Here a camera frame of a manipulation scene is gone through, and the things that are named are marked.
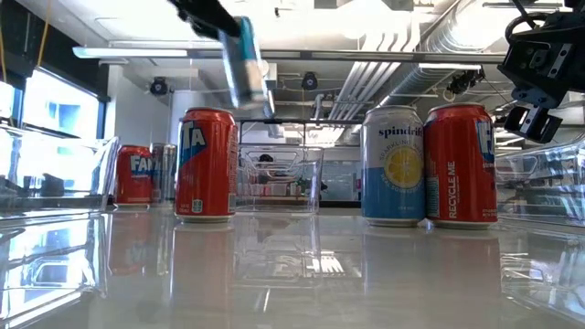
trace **ceiling duct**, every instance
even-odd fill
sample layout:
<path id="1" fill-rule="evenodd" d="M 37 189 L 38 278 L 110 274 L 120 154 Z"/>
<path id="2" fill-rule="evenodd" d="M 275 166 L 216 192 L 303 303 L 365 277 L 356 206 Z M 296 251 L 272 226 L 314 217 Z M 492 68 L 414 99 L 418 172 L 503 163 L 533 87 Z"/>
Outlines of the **ceiling duct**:
<path id="1" fill-rule="evenodd" d="M 480 53 L 503 35 L 505 26 L 517 13 L 483 7 L 481 0 L 462 0 L 424 38 L 418 51 L 433 53 Z M 393 94 L 423 94 L 448 78 L 455 69 L 422 69 L 419 64 L 400 65 L 385 90 Z M 379 105 L 406 105 L 413 97 L 387 96 Z"/>

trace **table surface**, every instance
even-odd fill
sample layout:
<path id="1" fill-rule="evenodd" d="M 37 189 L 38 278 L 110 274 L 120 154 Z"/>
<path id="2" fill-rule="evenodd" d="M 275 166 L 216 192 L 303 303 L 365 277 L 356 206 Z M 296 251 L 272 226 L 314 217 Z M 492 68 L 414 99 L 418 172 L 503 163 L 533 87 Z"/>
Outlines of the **table surface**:
<path id="1" fill-rule="evenodd" d="M 585 231 L 170 208 L 4 221 L 6 328 L 577 328 Z"/>

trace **transparent container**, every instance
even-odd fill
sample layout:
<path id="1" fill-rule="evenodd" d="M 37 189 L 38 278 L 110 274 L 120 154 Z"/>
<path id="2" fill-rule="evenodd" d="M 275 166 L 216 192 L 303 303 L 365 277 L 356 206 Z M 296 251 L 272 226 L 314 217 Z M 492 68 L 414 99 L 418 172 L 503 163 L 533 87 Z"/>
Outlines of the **transparent container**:
<path id="1" fill-rule="evenodd" d="M 241 146 L 238 211 L 316 213 L 324 149 Z"/>
<path id="2" fill-rule="evenodd" d="M 105 216 L 0 221 L 0 325 L 25 327 L 106 293 Z"/>
<path id="3" fill-rule="evenodd" d="M 105 210 L 117 150 L 0 125 L 0 219 Z"/>
<path id="4" fill-rule="evenodd" d="M 585 133 L 495 158 L 498 216 L 585 226 Z"/>
<path id="5" fill-rule="evenodd" d="M 235 286 L 312 289 L 322 283 L 318 217 L 240 213 L 232 223 Z"/>

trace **fanta can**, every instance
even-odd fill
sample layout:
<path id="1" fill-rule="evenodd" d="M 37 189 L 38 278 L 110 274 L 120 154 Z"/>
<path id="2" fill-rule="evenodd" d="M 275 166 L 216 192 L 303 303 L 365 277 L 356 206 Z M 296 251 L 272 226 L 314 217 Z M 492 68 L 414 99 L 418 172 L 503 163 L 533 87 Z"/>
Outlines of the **fanta can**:
<path id="1" fill-rule="evenodd" d="M 116 206 L 148 206 L 153 193 L 153 161 L 145 146 L 124 145 L 116 162 Z"/>
<path id="2" fill-rule="evenodd" d="M 194 108 L 181 120 L 175 213 L 227 221 L 236 211 L 238 127 L 229 111 Z"/>

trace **blue and white can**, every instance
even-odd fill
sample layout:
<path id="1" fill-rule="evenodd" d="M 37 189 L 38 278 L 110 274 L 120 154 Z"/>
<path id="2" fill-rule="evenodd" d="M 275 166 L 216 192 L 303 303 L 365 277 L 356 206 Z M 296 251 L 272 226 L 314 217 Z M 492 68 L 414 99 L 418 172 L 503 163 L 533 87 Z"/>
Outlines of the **blue and white can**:
<path id="1" fill-rule="evenodd" d="M 362 126 L 362 216 L 412 227 L 424 219 L 422 121 L 409 106 L 370 110 Z"/>

